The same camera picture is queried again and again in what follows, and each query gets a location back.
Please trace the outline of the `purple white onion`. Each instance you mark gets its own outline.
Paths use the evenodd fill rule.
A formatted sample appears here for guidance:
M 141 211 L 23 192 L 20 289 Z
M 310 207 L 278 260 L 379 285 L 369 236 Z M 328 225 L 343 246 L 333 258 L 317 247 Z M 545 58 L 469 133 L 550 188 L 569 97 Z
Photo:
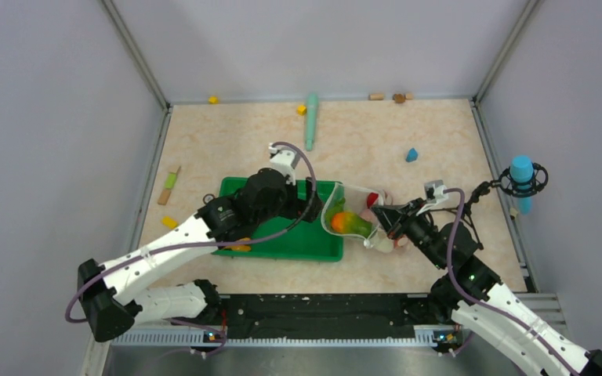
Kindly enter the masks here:
M 366 221 L 377 223 L 377 217 L 370 209 L 363 210 L 359 216 Z

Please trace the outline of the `clear dotted zip bag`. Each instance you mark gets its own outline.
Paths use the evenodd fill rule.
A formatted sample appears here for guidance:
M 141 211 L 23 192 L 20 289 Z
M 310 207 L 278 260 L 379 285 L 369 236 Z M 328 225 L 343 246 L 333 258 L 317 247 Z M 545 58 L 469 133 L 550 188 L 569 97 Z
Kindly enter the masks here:
M 327 233 L 358 241 L 367 249 L 382 253 L 405 249 L 411 245 L 410 240 L 390 239 L 372 211 L 376 204 L 392 203 L 386 190 L 336 182 L 322 209 L 321 225 Z

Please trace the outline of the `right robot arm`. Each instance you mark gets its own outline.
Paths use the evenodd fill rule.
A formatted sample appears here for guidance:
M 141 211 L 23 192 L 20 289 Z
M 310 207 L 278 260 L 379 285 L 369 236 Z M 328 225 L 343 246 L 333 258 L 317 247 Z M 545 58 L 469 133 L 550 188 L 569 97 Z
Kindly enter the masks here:
M 428 311 L 439 323 L 466 327 L 526 375 L 602 375 L 602 351 L 575 344 L 529 309 L 477 256 L 477 243 L 455 220 L 438 229 L 424 200 L 401 206 L 374 205 L 386 235 L 409 239 L 446 274 L 434 283 Z

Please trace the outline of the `orange green mango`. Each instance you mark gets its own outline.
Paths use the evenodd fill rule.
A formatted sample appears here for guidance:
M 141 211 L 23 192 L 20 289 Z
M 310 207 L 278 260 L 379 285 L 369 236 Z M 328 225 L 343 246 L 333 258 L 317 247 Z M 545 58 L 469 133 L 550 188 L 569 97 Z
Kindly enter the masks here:
M 334 232 L 341 235 L 370 237 L 373 224 L 351 211 L 341 211 L 332 216 L 330 225 Z

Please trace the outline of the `red tomato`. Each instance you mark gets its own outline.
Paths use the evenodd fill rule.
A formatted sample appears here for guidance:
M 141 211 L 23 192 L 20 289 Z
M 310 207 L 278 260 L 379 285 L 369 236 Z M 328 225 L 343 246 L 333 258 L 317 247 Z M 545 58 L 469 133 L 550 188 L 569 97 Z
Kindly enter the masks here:
M 379 194 L 378 193 L 370 193 L 367 196 L 367 199 L 366 199 L 366 206 L 368 208 L 370 208 L 374 204 L 377 204 L 378 200 L 379 200 Z

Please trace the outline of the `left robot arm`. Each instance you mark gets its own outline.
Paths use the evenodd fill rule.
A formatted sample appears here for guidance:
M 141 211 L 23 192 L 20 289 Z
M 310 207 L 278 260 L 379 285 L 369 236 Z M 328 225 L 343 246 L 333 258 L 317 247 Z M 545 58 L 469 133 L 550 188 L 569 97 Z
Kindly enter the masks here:
M 170 318 L 210 324 L 219 316 L 220 297 L 208 280 L 152 288 L 153 282 L 204 255 L 237 245 L 254 245 L 313 222 L 321 212 L 317 180 L 296 181 L 262 168 L 234 193 L 211 199 L 166 235 L 109 262 L 90 258 L 78 267 L 80 304 L 97 342 L 110 341 L 136 326 Z

